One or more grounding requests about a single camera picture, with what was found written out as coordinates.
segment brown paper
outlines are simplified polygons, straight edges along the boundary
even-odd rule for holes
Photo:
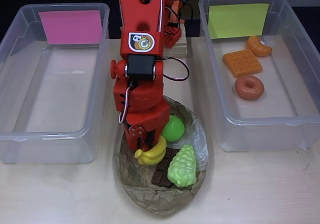
[[[170,104],[170,113],[181,118],[185,125],[184,136],[175,143],[168,143],[168,147],[180,149],[185,144],[193,146],[197,161],[197,182],[183,189],[153,185],[151,179],[156,168],[139,165],[124,136],[120,140],[120,152],[116,159],[118,177],[126,193],[138,206],[158,216],[172,215],[194,198],[205,180],[208,165],[207,141],[200,121],[180,103],[166,99]]]

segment yellow banana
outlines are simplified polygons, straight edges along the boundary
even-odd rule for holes
[[[140,159],[138,159],[138,163],[140,165],[148,165],[148,166],[153,166],[153,165],[157,165],[159,162],[162,161],[162,159],[165,157],[166,151],[163,151],[163,153],[161,153],[160,156],[154,158],[154,159],[150,159],[150,158],[146,158],[146,157],[141,157]]]
[[[167,147],[166,139],[163,136],[160,136],[158,139],[158,143],[149,151],[144,152],[143,156],[150,159],[156,158],[160,154],[162,154],[162,152],[166,149],[166,147]]]
[[[163,136],[159,137],[158,143],[149,151],[136,150],[134,157],[138,159],[141,165],[156,165],[164,158],[166,154],[167,141]]]

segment plastic bin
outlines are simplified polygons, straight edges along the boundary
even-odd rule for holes
[[[38,12],[99,10],[97,45],[49,45]],[[109,77],[109,8],[103,3],[22,7],[0,45],[0,160],[94,159]]]
[[[272,54],[258,58],[262,97],[245,101],[234,92],[235,78],[224,53],[246,47],[243,38],[212,39],[211,5],[269,3],[262,38]],[[200,0],[200,36],[209,47],[206,84],[217,140],[226,151],[306,149],[320,138],[320,55],[287,0]]]

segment green ball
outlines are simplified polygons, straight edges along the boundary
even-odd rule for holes
[[[167,142],[175,142],[179,140],[185,133],[184,123],[174,115],[170,115],[169,122],[162,131],[162,136]]]

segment chocolate bar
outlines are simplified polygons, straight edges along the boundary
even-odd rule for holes
[[[173,186],[173,183],[168,179],[168,168],[170,162],[178,152],[179,149],[166,148],[164,158],[156,166],[156,170],[151,180],[152,184],[165,188],[170,188]]]

